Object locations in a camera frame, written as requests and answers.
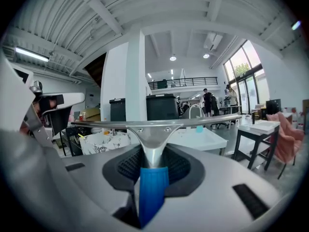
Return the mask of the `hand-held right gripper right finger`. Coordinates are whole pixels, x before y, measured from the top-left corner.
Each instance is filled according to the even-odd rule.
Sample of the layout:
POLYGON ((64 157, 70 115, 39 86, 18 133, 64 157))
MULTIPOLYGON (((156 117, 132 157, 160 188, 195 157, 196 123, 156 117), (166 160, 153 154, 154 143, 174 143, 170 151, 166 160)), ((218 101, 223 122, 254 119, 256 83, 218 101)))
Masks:
POLYGON ((232 159, 174 144, 167 149, 189 166, 165 189, 146 232, 264 232, 288 204, 286 195, 232 159))

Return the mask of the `white table black legs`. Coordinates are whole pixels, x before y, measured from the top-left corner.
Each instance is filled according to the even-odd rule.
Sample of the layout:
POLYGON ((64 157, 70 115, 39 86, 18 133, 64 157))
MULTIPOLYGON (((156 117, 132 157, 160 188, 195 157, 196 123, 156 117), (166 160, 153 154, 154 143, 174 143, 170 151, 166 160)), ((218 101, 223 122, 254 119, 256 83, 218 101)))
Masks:
POLYGON ((264 164, 267 171, 275 153, 279 128, 279 122, 265 120, 239 125, 232 159, 246 164, 250 170, 264 164))

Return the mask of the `cardboard box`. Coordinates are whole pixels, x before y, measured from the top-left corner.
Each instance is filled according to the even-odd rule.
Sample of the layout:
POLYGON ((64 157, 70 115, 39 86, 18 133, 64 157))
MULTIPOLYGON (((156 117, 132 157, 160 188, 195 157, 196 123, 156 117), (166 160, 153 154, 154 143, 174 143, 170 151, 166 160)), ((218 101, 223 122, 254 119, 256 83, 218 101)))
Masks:
POLYGON ((83 121, 101 121, 100 109, 97 107, 87 108, 80 112, 83 115, 83 121))

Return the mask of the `white marble table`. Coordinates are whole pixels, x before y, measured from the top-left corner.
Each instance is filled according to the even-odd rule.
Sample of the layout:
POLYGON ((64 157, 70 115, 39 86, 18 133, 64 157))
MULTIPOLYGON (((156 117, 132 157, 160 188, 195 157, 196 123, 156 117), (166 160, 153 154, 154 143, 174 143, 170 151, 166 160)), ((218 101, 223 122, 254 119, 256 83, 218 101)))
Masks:
POLYGON ((82 153, 92 155, 128 146, 131 144, 131 139, 127 133, 116 132, 115 135, 105 135, 100 132, 80 137, 79 142, 82 153))

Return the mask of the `white sink basin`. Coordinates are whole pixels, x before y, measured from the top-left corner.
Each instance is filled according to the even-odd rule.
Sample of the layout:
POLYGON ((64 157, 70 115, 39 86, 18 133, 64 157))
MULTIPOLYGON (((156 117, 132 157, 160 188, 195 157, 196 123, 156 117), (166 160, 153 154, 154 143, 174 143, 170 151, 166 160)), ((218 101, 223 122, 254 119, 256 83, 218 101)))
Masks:
POLYGON ((168 143, 199 151, 224 149, 227 146, 227 140, 207 128, 203 128, 202 133, 197 133, 196 128, 179 129, 170 136, 168 143))

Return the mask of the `pink upholstered chair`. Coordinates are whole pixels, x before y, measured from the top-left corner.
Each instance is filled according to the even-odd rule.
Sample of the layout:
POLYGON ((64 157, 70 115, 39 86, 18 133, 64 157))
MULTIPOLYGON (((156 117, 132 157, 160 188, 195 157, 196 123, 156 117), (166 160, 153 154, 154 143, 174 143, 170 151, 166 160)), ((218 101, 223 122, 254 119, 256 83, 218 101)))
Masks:
POLYGON ((304 131, 295 129, 282 112, 273 115, 267 115, 268 121, 279 122, 279 133, 275 147, 275 157, 284 163, 278 179, 281 178, 287 164, 293 161, 295 165, 296 155, 299 152, 304 140, 304 131))

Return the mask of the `black monitor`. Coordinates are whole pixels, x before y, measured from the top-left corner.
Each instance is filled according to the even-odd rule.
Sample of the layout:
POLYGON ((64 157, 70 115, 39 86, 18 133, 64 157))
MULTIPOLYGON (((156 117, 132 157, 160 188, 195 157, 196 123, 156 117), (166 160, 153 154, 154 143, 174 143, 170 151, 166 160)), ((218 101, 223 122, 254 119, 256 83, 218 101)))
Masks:
POLYGON ((274 99, 266 101, 267 115, 273 115, 281 112, 281 99, 274 99))

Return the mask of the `glass window wall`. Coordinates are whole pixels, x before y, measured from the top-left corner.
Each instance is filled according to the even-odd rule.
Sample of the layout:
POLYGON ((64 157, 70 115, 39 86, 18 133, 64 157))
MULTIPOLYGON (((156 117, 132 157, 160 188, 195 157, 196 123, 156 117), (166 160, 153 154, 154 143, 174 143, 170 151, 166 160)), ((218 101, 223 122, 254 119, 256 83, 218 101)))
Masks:
POLYGON ((264 107, 270 94, 265 71, 250 41, 246 41, 224 64, 228 84, 237 94, 240 112, 250 114, 264 107))

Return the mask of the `white air conditioner unit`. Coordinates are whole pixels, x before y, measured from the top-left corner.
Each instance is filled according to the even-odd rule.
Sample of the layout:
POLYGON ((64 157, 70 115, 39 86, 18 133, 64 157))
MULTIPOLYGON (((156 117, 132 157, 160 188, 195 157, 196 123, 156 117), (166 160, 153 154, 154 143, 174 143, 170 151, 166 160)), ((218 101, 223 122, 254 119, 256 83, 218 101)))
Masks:
POLYGON ((223 36, 215 32, 209 32, 204 42, 204 49, 208 51, 215 51, 221 42, 223 36))

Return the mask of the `black slatted cabinet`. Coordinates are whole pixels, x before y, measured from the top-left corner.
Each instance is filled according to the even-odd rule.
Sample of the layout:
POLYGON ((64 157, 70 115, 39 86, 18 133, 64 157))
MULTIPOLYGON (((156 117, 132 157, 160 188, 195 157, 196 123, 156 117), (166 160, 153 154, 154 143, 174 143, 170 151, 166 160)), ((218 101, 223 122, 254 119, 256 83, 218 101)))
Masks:
POLYGON ((126 102, 125 98, 109 100, 110 120, 126 121, 126 102))

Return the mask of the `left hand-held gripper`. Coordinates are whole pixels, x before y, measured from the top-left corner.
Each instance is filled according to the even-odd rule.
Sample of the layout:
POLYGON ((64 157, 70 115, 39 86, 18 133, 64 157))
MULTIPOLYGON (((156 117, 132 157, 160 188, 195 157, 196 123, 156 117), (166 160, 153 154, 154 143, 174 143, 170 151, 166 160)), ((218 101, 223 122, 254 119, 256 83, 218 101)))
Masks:
POLYGON ((72 107, 84 101, 83 93, 43 93, 33 72, 0 53, 0 147, 32 141, 53 147, 53 136, 66 128, 72 107))

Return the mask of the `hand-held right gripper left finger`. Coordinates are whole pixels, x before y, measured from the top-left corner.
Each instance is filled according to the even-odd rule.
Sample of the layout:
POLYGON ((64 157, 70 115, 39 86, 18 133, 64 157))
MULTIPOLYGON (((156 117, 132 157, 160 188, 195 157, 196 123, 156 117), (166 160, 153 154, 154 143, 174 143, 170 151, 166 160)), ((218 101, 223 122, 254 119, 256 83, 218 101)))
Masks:
POLYGON ((91 200, 54 147, 33 137, 0 129, 0 174, 18 204, 48 232, 140 232, 91 200))

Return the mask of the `large black round machine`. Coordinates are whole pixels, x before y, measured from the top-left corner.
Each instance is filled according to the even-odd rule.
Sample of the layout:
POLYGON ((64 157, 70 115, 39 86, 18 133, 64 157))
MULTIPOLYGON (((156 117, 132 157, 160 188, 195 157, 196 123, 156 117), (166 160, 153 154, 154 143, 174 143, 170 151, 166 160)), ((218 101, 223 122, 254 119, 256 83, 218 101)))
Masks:
POLYGON ((146 97, 147 120, 179 119, 178 105, 173 94, 149 95, 146 97))

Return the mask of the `black balcony railing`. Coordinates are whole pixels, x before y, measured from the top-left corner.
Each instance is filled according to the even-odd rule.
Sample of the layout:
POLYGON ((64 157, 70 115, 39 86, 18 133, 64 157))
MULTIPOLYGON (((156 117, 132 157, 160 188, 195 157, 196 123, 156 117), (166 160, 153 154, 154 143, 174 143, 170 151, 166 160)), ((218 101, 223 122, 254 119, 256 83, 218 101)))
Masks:
POLYGON ((218 85, 218 80, 217 77, 194 77, 169 80, 163 79, 161 81, 149 82, 148 85, 151 90, 156 90, 164 88, 218 85))

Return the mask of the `metal squeegee blue handle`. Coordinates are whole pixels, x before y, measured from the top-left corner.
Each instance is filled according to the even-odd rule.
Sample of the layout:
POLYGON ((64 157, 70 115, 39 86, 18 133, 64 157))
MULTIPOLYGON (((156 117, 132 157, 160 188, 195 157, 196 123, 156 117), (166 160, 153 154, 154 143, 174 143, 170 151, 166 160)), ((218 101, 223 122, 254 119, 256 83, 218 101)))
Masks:
POLYGON ((140 178, 139 224, 142 231, 162 207, 165 189, 186 176, 185 169, 189 161, 182 156, 175 156, 167 149, 170 136, 179 128, 218 121, 230 121, 238 115, 224 115, 208 118, 130 121, 130 122, 84 122, 87 127, 126 128, 136 135, 143 150, 142 162, 137 165, 140 178))

